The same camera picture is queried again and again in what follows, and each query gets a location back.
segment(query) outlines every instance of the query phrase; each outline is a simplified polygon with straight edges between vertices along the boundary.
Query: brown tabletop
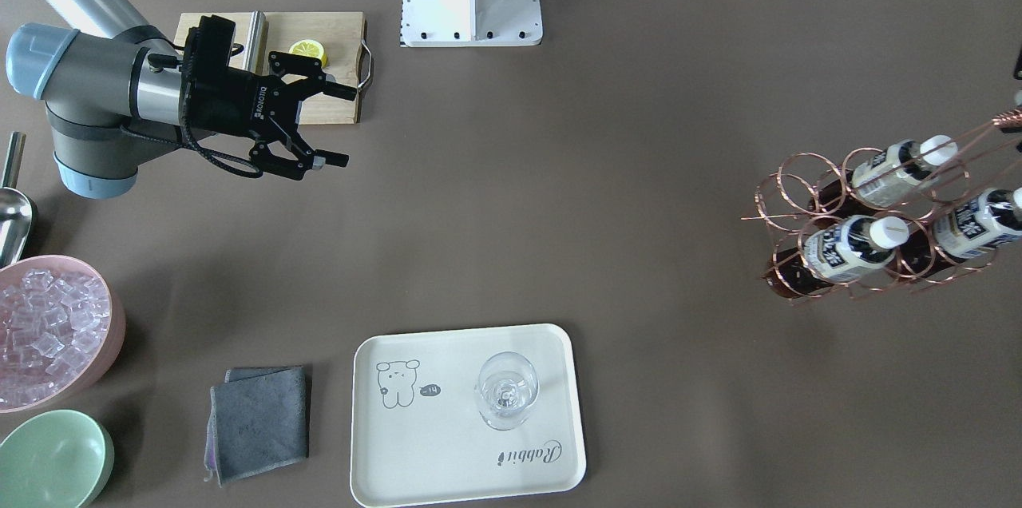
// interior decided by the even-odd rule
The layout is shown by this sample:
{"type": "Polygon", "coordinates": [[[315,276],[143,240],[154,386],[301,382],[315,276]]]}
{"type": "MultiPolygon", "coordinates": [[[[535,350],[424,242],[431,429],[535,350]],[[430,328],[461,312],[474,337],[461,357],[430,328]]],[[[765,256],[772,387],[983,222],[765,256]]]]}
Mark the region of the brown tabletop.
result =
{"type": "MultiPolygon", "coordinates": [[[[355,506],[361,341],[548,322],[574,343],[589,470],[486,505],[1022,505],[1022,245],[923,294],[792,309],[740,221],[791,152],[1011,108],[1022,0],[542,0],[526,49],[401,49],[401,0],[130,1],[165,32],[191,10],[361,10],[376,79],[361,125],[305,132],[346,170],[249,181],[177,151],[98,202],[62,187],[42,104],[0,86],[0,134],[29,136],[33,252],[95,265],[127,309],[113,368],[57,405],[112,435],[96,505],[355,506]],[[210,387],[289,364],[312,371],[309,460],[203,482],[210,387]]],[[[43,0],[0,10],[0,42],[62,25],[43,0]]]]}

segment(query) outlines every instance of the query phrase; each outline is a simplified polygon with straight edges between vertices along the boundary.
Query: blue joint cap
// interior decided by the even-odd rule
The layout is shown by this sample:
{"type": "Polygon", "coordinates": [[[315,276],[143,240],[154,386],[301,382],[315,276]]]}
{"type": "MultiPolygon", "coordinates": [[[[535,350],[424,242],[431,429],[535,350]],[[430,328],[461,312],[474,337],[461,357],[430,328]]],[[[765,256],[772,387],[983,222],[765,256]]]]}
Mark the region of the blue joint cap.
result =
{"type": "Polygon", "coordinates": [[[78,29],[21,25],[7,45],[7,80],[14,90],[26,97],[42,99],[53,68],[78,34],[78,29]]]}
{"type": "Polygon", "coordinates": [[[76,195],[88,199],[120,197],[125,192],[130,191],[138,179],[138,170],[128,178],[90,177],[88,174],[79,173],[61,163],[57,158],[56,152],[53,153],[53,159],[57,163],[57,170],[60,172],[60,180],[64,187],[67,187],[67,190],[76,195]]]}

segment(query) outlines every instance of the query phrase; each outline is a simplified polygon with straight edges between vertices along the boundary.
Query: lemon slice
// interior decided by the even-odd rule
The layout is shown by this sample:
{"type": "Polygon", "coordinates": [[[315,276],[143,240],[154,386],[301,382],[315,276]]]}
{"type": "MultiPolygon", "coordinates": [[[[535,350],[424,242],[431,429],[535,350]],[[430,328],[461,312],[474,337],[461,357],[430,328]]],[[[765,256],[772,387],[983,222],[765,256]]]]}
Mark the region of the lemon slice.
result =
{"type": "Polygon", "coordinates": [[[313,39],[303,39],[295,42],[291,49],[288,49],[288,53],[311,56],[313,59],[319,59],[321,67],[326,66],[326,49],[324,49],[323,43],[313,41],[313,39]]]}

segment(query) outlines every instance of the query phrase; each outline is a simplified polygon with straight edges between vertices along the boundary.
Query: mint green bowl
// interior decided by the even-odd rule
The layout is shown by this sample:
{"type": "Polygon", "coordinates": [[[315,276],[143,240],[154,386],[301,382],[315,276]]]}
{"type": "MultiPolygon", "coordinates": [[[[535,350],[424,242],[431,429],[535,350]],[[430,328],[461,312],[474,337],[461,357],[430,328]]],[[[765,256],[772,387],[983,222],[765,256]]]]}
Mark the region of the mint green bowl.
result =
{"type": "Polygon", "coordinates": [[[106,486],[113,444],[75,410],[31,418],[0,443],[0,508],[79,508],[106,486]]]}

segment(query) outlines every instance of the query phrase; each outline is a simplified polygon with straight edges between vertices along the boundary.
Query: metal scoop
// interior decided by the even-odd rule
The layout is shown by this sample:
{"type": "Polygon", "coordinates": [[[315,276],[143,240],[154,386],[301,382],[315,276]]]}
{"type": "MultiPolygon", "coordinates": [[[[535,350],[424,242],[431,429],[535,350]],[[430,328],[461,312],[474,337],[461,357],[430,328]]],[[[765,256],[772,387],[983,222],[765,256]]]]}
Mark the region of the metal scoop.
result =
{"type": "Polygon", "coordinates": [[[32,231],[32,220],[36,216],[36,205],[14,188],[17,173],[21,169],[21,152],[25,151],[25,134],[10,134],[7,144],[7,159],[4,161],[3,177],[0,177],[0,268],[7,267],[21,259],[21,250],[32,231]]]}

